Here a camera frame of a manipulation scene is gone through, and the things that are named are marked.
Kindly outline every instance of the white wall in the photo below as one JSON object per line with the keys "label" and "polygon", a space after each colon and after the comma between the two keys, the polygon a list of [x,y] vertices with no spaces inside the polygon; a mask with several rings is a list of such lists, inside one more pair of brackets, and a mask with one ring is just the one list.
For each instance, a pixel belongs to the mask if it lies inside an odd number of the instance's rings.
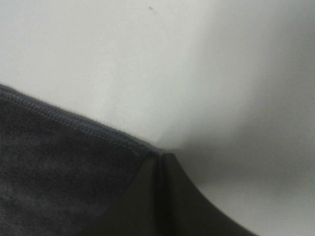
{"label": "white wall", "polygon": [[262,236],[315,231],[313,0],[2,0],[0,83],[174,151]]}

